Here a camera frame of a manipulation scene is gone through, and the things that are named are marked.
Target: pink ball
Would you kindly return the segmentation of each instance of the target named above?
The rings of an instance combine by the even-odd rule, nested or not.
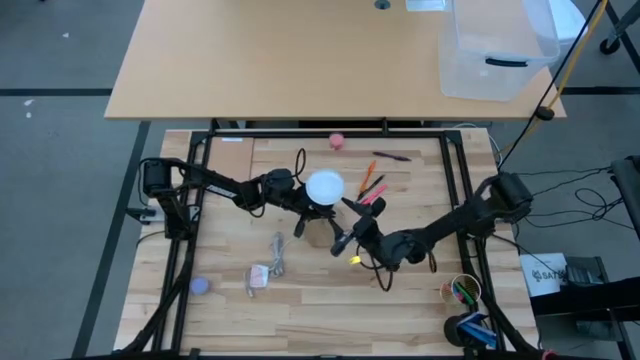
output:
[[[333,150],[340,150],[344,145],[344,136],[340,133],[333,133],[329,136],[329,145]]]

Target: clear plastic bin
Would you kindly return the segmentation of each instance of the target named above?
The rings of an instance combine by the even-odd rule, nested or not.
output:
[[[447,96],[513,99],[560,54],[548,0],[447,0],[438,41]]]

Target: wooden table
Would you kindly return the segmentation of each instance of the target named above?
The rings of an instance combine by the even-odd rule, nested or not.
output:
[[[489,139],[484,129],[461,132],[476,187],[496,173]],[[190,135],[190,131],[168,131],[161,156],[185,159]],[[384,195],[387,208],[378,218],[383,233],[424,227],[451,209],[442,155],[434,139],[347,139],[339,152],[329,150],[326,139],[214,138],[211,146],[208,167],[237,180],[274,168],[291,169],[298,148],[304,147],[308,156],[303,181],[314,170],[334,168],[346,181],[346,196],[356,194],[373,160],[372,149],[392,151],[413,161],[376,159],[374,176],[386,174],[389,185]],[[174,176],[173,181],[178,184],[181,179]],[[338,209],[347,223],[355,222],[355,214],[343,206]],[[464,308],[445,305],[438,293],[442,282],[461,271],[454,236],[435,247],[436,274],[430,273],[426,262],[404,263],[389,293],[378,288],[370,270],[347,263],[354,244],[334,258],[328,249],[313,248],[303,239],[294,241],[284,254],[284,276],[272,279],[267,289],[250,299],[244,290],[245,270],[254,263],[270,263],[273,234],[281,231],[291,239],[297,220],[295,214],[273,206],[267,207],[263,218],[254,219],[227,199],[205,196],[193,274],[210,279],[213,291],[189,296],[183,352],[198,347],[204,354],[461,354],[447,343],[442,329],[448,316]],[[142,235],[162,226],[144,226]],[[498,234],[512,239],[508,226],[499,226]],[[129,343],[155,310],[168,249],[169,240],[162,235],[139,245],[115,348]],[[490,238],[486,250],[499,305],[535,344],[537,331],[516,249]],[[171,319],[165,344],[173,329]]]
[[[446,97],[442,13],[373,3],[145,1],[106,117],[522,120],[551,81],[545,68],[510,102]]]

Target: plastic bin handle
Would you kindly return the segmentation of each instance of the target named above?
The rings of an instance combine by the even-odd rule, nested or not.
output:
[[[526,61],[511,61],[511,60],[498,60],[493,58],[487,58],[485,61],[487,65],[502,66],[502,67],[527,67],[529,66]]]

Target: light wood desk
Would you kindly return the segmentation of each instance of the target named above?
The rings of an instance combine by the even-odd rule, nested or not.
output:
[[[106,117],[522,120],[551,81],[545,68],[506,103],[446,97],[443,15],[373,3],[147,0]]]
[[[462,135],[476,187],[496,173],[489,139],[483,129],[462,130]],[[185,159],[189,137],[189,131],[167,132],[161,156]],[[376,158],[374,176],[386,174],[389,185],[384,194],[387,208],[378,218],[383,233],[424,227],[451,209],[435,139],[347,139],[345,148],[334,152],[326,139],[245,138],[242,143],[230,143],[216,138],[209,168],[238,180],[248,179],[274,168],[291,169],[300,147],[307,150],[303,181],[314,170],[337,169],[346,181],[346,196],[356,194],[374,158],[372,149],[413,158],[409,163]],[[454,164],[454,176],[459,177],[456,169]],[[179,176],[173,180],[176,184],[181,181]],[[356,215],[344,206],[339,209],[347,223],[356,221]],[[291,239],[297,220],[295,214],[273,206],[267,207],[263,218],[254,219],[228,199],[205,196],[193,274],[210,279],[213,291],[189,296],[183,352],[198,347],[203,354],[461,354],[447,343],[442,329],[448,316],[464,308],[446,306],[438,293],[442,282],[461,271],[454,236],[435,247],[436,274],[431,274],[426,262],[403,263],[389,293],[378,288],[370,270],[347,263],[355,244],[334,258],[328,249],[295,241],[284,253],[285,274],[250,299],[244,290],[244,271],[253,263],[270,263],[273,234],[281,231]],[[145,226],[142,235],[162,228],[162,224]],[[498,234],[512,239],[508,226],[500,226]],[[129,343],[157,307],[168,249],[169,240],[162,235],[138,247],[115,348]],[[490,238],[487,255],[499,305],[535,344],[537,331],[516,249]],[[168,317],[165,346],[173,318]]]

